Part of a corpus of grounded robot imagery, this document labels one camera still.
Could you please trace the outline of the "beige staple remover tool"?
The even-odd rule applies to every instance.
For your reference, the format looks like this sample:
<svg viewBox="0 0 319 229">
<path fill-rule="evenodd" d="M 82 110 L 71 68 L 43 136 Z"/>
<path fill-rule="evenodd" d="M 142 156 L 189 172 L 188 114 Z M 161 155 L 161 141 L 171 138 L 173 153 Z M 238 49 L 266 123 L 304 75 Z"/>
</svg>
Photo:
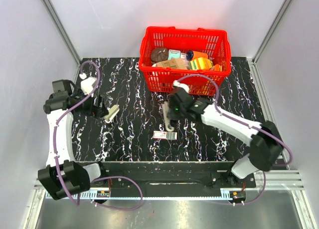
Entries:
<svg viewBox="0 0 319 229">
<path fill-rule="evenodd" d="M 168 132 L 173 132 L 173 131 L 174 131 L 174 127 L 171 125 L 170 119 L 168 118 L 168 111 L 169 111 L 168 102 L 164 102 L 164 103 L 162 104 L 162 111 L 163 111 L 163 119 L 164 119 L 165 129 L 166 129 Z"/>
</svg>

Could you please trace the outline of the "beige stapler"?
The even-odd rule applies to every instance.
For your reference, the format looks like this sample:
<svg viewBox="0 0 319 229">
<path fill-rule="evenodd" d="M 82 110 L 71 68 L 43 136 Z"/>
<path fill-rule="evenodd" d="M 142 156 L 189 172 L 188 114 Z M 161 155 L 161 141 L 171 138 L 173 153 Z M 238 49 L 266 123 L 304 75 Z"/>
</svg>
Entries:
<svg viewBox="0 0 319 229">
<path fill-rule="evenodd" d="M 111 123 L 113 121 L 113 119 L 115 118 L 115 116 L 119 113 L 120 109 L 118 105 L 113 105 L 108 114 L 105 115 L 103 118 L 106 121 L 106 123 Z"/>
</svg>

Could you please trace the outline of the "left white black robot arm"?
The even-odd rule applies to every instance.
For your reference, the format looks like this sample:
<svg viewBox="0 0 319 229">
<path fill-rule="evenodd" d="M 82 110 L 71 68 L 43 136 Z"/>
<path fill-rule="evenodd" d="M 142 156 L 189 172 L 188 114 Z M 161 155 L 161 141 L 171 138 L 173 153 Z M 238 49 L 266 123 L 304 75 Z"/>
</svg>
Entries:
<svg viewBox="0 0 319 229">
<path fill-rule="evenodd" d="M 86 192 L 91 183 L 102 187 L 108 181 L 100 163 L 81 166 L 75 161 L 72 148 L 74 113 L 97 119 L 109 113 L 103 105 L 103 98 L 93 97 L 96 84 L 94 77 L 84 79 L 79 87 L 71 80 L 54 81 L 53 93 L 43 105 L 49 124 L 49 153 L 46 166 L 38 171 L 37 177 L 54 200 Z"/>
</svg>

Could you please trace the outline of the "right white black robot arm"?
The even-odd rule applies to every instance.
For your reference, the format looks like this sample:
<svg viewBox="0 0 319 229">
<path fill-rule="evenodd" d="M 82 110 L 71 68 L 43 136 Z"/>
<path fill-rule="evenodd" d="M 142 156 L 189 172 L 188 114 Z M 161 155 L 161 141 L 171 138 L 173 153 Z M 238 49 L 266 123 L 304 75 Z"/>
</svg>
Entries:
<svg viewBox="0 0 319 229">
<path fill-rule="evenodd" d="M 232 187 L 240 186 L 249 174 L 270 171 L 284 149 L 273 122 L 260 123 L 241 118 L 205 98 L 195 99 L 181 87 L 172 91 L 162 109 L 165 127 L 170 132 L 177 121 L 186 118 L 220 129 L 249 147 L 248 153 L 235 161 L 227 174 L 227 183 Z"/>
</svg>

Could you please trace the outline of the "small staples box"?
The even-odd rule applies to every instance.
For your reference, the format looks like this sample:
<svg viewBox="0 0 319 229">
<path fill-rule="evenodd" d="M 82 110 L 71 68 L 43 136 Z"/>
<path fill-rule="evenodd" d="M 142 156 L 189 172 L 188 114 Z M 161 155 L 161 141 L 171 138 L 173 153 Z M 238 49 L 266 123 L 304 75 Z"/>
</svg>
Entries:
<svg viewBox="0 0 319 229">
<path fill-rule="evenodd" d="M 166 131 L 154 131 L 153 138 L 154 139 L 163 139 L 163 140 L 176 140 L 177 133 L 176 132 L 166 132 Z"/>
</svg>

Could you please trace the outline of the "brown cardboard box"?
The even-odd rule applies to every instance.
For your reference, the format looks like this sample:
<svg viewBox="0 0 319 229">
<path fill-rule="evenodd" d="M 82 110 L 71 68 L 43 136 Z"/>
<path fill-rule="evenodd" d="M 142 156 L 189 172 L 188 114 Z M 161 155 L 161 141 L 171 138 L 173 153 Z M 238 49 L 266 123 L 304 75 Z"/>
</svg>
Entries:
<svg viewBox="0 0 319 229">
<path fill-rule="evenodd" d="M 171 69 L 185 69 L 188 70 L 189 66 L 182 58 L 173 58 L 170 60 L 161 61 L 152 65 L 152 67 L 162 67 Z"/>
</svg>

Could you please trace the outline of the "yellow green striped box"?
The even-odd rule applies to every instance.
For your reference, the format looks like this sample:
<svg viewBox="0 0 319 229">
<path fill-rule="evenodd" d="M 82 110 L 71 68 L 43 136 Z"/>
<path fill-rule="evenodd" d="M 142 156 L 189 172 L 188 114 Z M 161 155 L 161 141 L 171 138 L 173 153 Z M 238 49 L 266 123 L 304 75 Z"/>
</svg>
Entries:
<svg viewBox="0 0 319 229">
<path fill-rule="evenodd" d="M 213 63 L 210 59 L 200 57 L 196 58 L 189 63 L 190 69 L 192 70 L 211 70 L 213 68 Z"/>
</svg>

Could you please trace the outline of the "orange bottle blue cap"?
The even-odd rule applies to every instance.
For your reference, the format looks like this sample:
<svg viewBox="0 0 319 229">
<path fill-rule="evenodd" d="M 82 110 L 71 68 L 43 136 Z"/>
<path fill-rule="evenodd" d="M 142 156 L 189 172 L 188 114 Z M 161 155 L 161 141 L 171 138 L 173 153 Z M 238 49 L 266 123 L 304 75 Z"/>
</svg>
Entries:
<svg viewBox="0 0 319 229">
<path fill-rule="evenodd" d="M 189 50 L 186 53 L 186 59 L 188 61 L 192 61 L 194 59 L 201 58 L 201 57 L 208 59 L 208 54 L 205 52 L 199 52 L 199 51 L 194 51 L 194 50 Z"/>
</svg>

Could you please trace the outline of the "light blue small box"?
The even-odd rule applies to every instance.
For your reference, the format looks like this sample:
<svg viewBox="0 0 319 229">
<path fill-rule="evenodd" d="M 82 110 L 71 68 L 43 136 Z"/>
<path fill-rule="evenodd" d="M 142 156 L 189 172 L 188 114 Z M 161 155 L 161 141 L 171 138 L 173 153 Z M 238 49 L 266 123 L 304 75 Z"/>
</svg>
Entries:
<svg viewBox="0 0 319 229">
<path fill-rule="evenodd" d="M 168 60 L 180 58 L 180 56 L 181 56 L 181 51 L 180 50 L 170 49 L 168 51 Z"/>
</svg>

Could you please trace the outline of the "red plastic shopping basket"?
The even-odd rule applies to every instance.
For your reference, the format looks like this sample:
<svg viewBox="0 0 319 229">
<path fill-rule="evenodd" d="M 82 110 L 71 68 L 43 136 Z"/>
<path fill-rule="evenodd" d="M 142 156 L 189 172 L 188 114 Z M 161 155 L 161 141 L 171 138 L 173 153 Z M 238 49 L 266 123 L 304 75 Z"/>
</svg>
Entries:
<svg viewBox="0 0 319 229">
<path fill-rule="evenodd" d="M 216 70 L 186 70 L 154 67 L 151 61 L 152 51 L 159 47 L 179 50 L 204 52 L 214 65 L 221 66 Z M 217 85 L 231 74 L 231 47 L 227 32 L 219 29 L 178 29 L 174 26 L 149 26 L 140 47 L 139 69 L 144 74 L 149 91 L 172 91 L 175 80 L 181 79 L 189 86 L 190 94 L 213 96 L 216 92 L 212 79 Z"/>
</svg>

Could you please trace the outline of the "brown round cookie pack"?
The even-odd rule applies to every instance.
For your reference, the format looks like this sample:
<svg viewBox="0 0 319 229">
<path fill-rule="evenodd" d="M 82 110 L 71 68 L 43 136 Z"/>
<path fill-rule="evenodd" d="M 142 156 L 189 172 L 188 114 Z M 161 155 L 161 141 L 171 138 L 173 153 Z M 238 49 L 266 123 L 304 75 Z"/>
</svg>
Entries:
<svg viewBox="0 0 319 229">
<path fill-rule="evenodd" d="M 154 63 L 168 60 L 168 54 L 169 54 L 168 51 L 169 50 L 166 47 L 155 48 L 151 52 L 151 56 L 150 56 L 151 62 L 154 64 Z"/>
</svg>

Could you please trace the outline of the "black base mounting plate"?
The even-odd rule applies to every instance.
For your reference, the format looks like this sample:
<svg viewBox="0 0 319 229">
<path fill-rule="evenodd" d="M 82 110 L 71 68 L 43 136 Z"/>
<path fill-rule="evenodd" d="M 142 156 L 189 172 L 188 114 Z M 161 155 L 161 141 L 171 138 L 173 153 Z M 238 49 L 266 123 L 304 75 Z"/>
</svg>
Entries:
<svg viewBox="0 0 319 229">
<path fill-rule="evenodd" d="M 125 176 L 137 183 L 192 182 L 223 188 L 252 189 L 253 174 L 245 179 L 230 179 L 233 162 L 101 162 L 107 176 Z"/>
</svg>

